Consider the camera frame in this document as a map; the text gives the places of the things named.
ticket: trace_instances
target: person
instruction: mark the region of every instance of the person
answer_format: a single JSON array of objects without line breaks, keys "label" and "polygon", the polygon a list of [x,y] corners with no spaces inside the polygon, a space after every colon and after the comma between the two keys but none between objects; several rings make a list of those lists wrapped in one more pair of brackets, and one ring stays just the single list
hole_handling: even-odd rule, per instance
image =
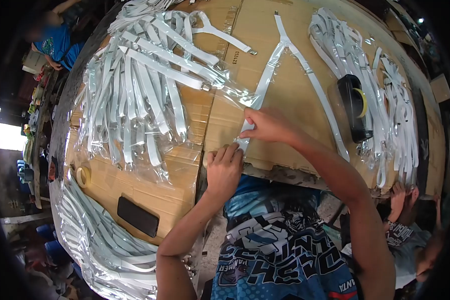
[{"label": "person", "polygon": [[313,193],[297,198],[297,187],[274,187],[268,180],[239,186],[246,181],[241,177],[243,152],[234,143],[207,153],[206,191],[158,248],[157,299],[197,299],[181,257],[222,206],[228,232],[211,293],[201,299],[392,299],[393,258],[360,174],[276,109],[245,108],[245,118],[255,128],[240,138],[293,147],[350,208],[356,272],[350,272],[325,233]]},{"label": "person", "polygon": [[[434,196],[437,216],[433,234],[422,230],[416,223],[419,189],[414,187],[407,193],[402,183],[397,182],[390,191],[390,213],[383,222],[385,238],[393,255],[396,281],[395,288],[402,289],[413,280],[424,282],[432,270],[444,243],[441,222],[441,198]],[[351,255],[351,244],[342,249]]]},{"label": "person", "polygon": [[31,43],[31,49],[43,53],[50,66],[57,71],[60,71],[62,66],[71,71],[85,44],[83,36],[72,35],[69,26],[60,16],[80,1],[68,0],[51,11],[35,16],[25,32],[25,40]]}]

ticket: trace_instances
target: window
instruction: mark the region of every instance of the window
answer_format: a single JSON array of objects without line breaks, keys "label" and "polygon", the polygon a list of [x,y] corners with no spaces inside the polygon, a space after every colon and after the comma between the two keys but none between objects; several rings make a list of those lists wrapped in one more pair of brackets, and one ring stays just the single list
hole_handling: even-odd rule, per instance
[{"label": "window", "polygon": [[0,149],[23,151],[27,137],[21,127],[0,123]]}]

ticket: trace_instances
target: tape roll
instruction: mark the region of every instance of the tape roll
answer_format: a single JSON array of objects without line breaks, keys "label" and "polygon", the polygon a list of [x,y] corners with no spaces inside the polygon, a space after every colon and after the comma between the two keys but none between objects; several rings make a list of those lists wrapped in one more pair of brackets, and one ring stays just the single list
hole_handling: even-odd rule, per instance
[{"label": "tape roll", "polygon": [[92,180],[92,177],[90,175],[90,170],[84,166],[79,167],[77,170],[77,183],[80,186],[80,188],[86,188],[91,180]]},{"label": "tape roll", "polygon": [[365,96],[365,93],[361,89],[354,87],[353,90],[361,96],[362,101],[363,101],[362,112],[360,113],[360,115],[358,117],[356,117],[357,119],[360,119],[360,118],[365,117],[365,113],[367,112],[367,107],[368,107],[367,97]]}]

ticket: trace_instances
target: smartphone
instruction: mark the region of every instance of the smartphone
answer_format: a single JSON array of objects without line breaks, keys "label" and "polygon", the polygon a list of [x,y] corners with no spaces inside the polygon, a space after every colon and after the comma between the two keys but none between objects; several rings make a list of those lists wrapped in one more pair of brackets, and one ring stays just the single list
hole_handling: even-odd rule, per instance
[{"label": "smartphone", "polygon": [[157,235],[158,217],[137,206],[125,197],[118,199],[116,213],[139,231],[154,238]]}]

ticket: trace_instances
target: wooden table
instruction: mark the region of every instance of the wooden table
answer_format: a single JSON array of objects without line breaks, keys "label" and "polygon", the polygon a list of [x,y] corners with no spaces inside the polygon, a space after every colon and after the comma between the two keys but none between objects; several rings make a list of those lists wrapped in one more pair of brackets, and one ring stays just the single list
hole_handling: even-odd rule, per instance
[{"label": "wooden table", "polygon": [[59,77],[59,72],[52,71],[50,78],[44,88],[42,101],[38,110],[38,123],[35,130],[35,141],[33,144],[32,168],[33,168],[33,195],[35,196],[35,206],[42,209],[42,201],[40,197],[40,145],[42,144],[41,133],[44,124],[50,120],[49,103],[52,99],[52,91]]}]

